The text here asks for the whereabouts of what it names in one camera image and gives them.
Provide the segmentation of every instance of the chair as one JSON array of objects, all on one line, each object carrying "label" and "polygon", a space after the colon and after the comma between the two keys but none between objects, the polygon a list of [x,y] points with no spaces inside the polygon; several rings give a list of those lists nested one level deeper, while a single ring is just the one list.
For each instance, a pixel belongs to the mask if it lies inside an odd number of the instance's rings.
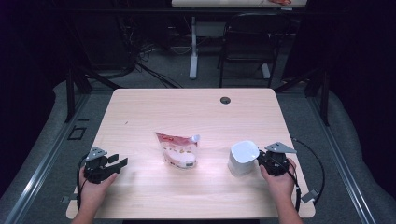
[{"label": "chair", "polygon": [[271,86],[281,40],[290,28],[290,19],[283,15],[241,13],[225,24],[220,51],[219,86],[222,87],[224,62],[264,63],[272,65],[268,88]]}]

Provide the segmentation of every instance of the plastic bag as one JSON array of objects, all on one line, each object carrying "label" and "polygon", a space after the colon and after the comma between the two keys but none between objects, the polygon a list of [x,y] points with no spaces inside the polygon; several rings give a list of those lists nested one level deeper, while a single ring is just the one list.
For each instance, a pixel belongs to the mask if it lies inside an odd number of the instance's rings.
[{"label": "plastic bag", "polygon": [[166,163],[180,169],[195,167],[197,163],[196,152],[200,135],[180,137],[163,133],[156,134],[163,150],[163,159]]}]

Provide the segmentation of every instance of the white cup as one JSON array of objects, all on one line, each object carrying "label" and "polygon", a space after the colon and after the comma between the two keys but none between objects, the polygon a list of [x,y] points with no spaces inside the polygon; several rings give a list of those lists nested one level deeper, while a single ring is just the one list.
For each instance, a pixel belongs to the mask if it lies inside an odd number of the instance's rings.
[{"label": "white cup", "polygon": [[260,155],[256,144],[252,141],[242,141],[231,147],[228,168],[234,176],[242,176],[250,173],[254,166],[254,160]]}]

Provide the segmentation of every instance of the desk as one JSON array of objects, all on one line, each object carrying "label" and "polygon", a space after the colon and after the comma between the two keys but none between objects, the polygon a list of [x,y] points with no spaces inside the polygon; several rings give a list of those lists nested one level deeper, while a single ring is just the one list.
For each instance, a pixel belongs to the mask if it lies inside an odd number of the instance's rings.
[{"label": "desk", "polygon": [[[227,105],[221,97],[229,97]],[[163,162],[155,132],[200,134],[197,165],[179,170]],[[292,147],[274,91],[270,89],[120,89],[114,91],[93,142],[128,158],[107,192],[97,218],[210,219],[276,217],[267,184],[256,166],[234,177],[227,166],[230,147],[251,140],[264,148],[274,142]],[[308,192],[298,165],[302,194]],[[66,211],[77,213],[76,201]],[[302,203],[301,217],[312,217]]]},{"label": "desk", "polygon": [[[307,0],[291,0],[291,4],[286,6],[281,6],[280,4],[275,4],[269,2],[268,0],[172,0],[172,7],[255,7],[255,8],[282,8],[282,9],[292,9],[293,7],[305,7]],[[197,52],[197,24],[195,17],[191,20],[191,65],[190,65],[190,79],[197,78],[197,67],[198,67],[198,52]],[[224,25],[220,27],[219,31],[215,36],[222,35]],[[213,33],[213,25],[209,27],[211,33]],[[270,76],[267,64],[262,66],[262,74],[264,78]]]}]

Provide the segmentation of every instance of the black circle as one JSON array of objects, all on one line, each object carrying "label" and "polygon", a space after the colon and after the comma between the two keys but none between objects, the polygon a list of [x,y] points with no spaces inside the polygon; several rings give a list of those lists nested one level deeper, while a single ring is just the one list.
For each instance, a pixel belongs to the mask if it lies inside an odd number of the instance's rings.
[{"label": "black circle", "polygon": [[221,97],[220,101],[222,104],[227,105],[231,102],[231,99],[227,96],[223,96],[223,97]]}]

